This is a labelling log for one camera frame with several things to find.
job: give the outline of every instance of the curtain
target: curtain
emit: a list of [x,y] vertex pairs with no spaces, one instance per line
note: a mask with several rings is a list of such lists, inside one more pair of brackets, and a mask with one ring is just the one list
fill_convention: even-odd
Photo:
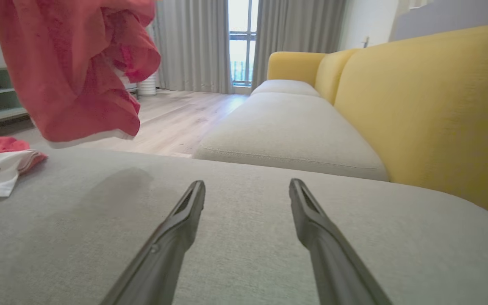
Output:
[[156,8],[159,87],[232,93],[227,0],[164,0]]
[[336,52],[344,4],[345,0],[260,0],[252,88],[266,80],[273,52]]

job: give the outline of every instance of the yellow backrest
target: yellow backrest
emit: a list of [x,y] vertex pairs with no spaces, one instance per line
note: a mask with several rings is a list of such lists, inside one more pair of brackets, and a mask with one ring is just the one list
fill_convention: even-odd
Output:
[[345,50],[336,53],[327,54],[320,62],[316,74],[315,88],[324,99],[331,104],[335,104],[336,92],[340,76],[344,71],[347,60],[358,49]]
[[488,210],[488,26],[356,52],[335,108],[378,153],[391,182]]
[[274,52],[269,57],[267,79],[291,79],[316,83],[317,68],[325,53]]

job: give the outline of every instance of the sofa cushion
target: sofa cushion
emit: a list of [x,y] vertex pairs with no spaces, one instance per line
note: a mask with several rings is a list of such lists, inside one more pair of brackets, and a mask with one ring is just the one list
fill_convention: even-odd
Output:
[[174,304],[319,304],[288,195],[301,178],[394,305],[488,304],[488,212],[437,191],[106,150],[49,155],[0,199],[0,304],[95,305],[188,185],[205,208]]
[[303,94],[319,97],[319,93],[308,83],[298,80],[289,79],[271,79],[263,82],[257,87],[252,94],[265,93],[265,92],[280,92],[280,93],[292,93]]
[[194,158],[387,181],[374,150],[325,99],[254,94],[209,133]]

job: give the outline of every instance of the sofa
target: sofa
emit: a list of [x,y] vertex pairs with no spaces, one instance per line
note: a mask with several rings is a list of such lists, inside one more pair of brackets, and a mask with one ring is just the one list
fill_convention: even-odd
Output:
[[0,198],[0,304],[97,305],[188,185],[205,205],[175,305],[319,304],[288,193],[302,179],[394,305],[488,304],[488,212],[439,191],[131,152],[48,159]]
[[278,52],[194,158],[443,191],[488,210],[488,26]]

